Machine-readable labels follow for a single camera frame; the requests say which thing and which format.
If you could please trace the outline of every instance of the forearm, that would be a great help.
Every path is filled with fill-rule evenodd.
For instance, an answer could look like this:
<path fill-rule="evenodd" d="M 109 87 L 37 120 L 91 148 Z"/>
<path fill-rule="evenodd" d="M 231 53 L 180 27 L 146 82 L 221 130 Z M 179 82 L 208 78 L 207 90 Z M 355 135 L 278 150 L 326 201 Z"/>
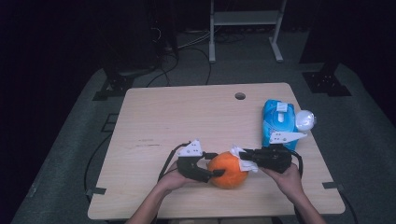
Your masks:
<path fill-rule="evenodd" d="M 158 185 L 148 194 L 136 212 L 128 219 L 127 224 L 149 224 L 158 213 L 163 198 L 170 193 Z"/>
<path fill-rule="evenodd" d="M 326 223 L 318 210 L 309 201 L 305 194 L 289 198 L 299 211 L 306 224 L 324 224 Z"/>

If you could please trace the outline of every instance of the tabletop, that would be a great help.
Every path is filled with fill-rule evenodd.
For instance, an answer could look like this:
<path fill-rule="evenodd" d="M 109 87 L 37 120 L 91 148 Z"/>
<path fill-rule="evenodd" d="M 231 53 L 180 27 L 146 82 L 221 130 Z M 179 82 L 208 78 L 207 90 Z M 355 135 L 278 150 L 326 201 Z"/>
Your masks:
<path fill-rule="evenodd" d="M 182 143 L 199 139 L 203 151 L 217 153 L 232 145 L 261 148 L 262 108 L 269 99 L 301 110 L 287 83 L 128 90 L 96 185 L 106 192 L 93 195 L 88 216 L 129 218 L 156 184 L 170 151 Z M 337 189 L 323 187 L 333 180 L 311 132 L 299 140 L 296 152 L 303 157 L 303 187 L 312 204 L 321 214 L 343 213 Z M 207 163 L 202 159 L 198 165 L 205 168 Z M 198 183 L 174 190 L 163 200 L 158 218 L 293 214 L 292 203 L 271 177 L 250 172 L 237 189 Z"/>

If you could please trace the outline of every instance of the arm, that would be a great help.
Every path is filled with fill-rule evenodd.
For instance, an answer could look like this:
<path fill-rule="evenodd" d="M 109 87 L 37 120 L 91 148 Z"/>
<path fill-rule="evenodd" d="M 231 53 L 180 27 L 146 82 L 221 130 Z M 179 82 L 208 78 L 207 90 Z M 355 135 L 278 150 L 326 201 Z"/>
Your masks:
<path fill-rule="evenodd" d="M 308 197 L 306 197 L 296 164 L 292 163 L 290 168 L 283 174 L 265 168 L 261 169 L 275 180 L 279 189 L 296 206 L 305 223 L 326 223 L 318 210 L 309 201 Z"/>
<path fill-rule="evenodd" d="M 140 204 L 139 208 L 129 218 L 127 224 L 149 224 L 160 210 L 161 203 L 166 195 L 170 194 L 172 190 L 179 189 L 187 183 L 197 182 L 188 179 L 177 171 L 177 165 L 174 162 L 165 173 L 163 178 L 154 186 L 146 199 Z"/>

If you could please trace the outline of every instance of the gray floor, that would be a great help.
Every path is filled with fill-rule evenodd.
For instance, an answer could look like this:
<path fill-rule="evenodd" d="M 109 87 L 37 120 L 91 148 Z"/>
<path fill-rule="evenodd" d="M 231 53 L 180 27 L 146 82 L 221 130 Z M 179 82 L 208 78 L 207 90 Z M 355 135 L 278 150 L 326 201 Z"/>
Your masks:
<path fill-rule="evenodd" d="M 318 125 L 312 133 L 334 181 L 344 186 L 359 223 L 393 223 L 396 219 L 393 211 L 396 208 L 395 128 L 356 74 L 343 65 L 335 74 L 352 96 L 311 93 L 302 72 L 318 71 L 322 64 L 298 64 L 307 34 L 280 34 L 278 44 L 285 59 L 283 63 L 275 61 L 268 43 L 269 34 L 246 35 L 232 44 L 217 44 L 217 62 L 211 64 L 208 84 L 289 83 L 300 107 L 313 111 L 318 117 Z M 180 35 L 179 45 L 196 37 Z M 206 42 L 193 47 L 207 54 Z M 163 69 L 170 69 L 175 62 L 174 58 L 166 57 Z M 137 78 L 134 88 L 146 87 L 161 72 L 157 70 Z M 208 74 L 205 55 L 196 49 L 184 49 L 177 67 L 168 76 L 171 86 L 190 86 L 205 85 Z M 122 97 L 92 100 L 105 79 L 102 70 L 92 74 L 13 223 L 105 223 L 87 217 L 89 203 L 84 192 L 86 166 L 108 136 L 102 127 L 109 114 L 119 113 L 122 104 Z M 166 85 L 162 76 L 150 87 Z M 105 141 L 93 157 L 87 173 L 88 188 L 95 186 L 107 146 Z M 295 217 L 281 219 L 285 224 L 298 223 Z M 325 219 L 328 223 L 353 223 L 349 208 L 342 215 Z"/>

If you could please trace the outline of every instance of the orange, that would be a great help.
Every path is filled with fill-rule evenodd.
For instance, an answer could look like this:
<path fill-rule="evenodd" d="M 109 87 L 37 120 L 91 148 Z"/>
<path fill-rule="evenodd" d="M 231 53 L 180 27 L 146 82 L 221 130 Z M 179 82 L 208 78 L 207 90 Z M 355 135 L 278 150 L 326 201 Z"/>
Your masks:
<path fill-rule="evenodd" d="M 244 183 L 248 177 L 248 171 L 241 171 L 239 168 L 239 159 L 231 152 L 220 153 L 217 157 L 209 162 L 207 170 L 225 170 L 222 176 L 213 176 L 210 181 L 221 189 L 234 189 Z"/>

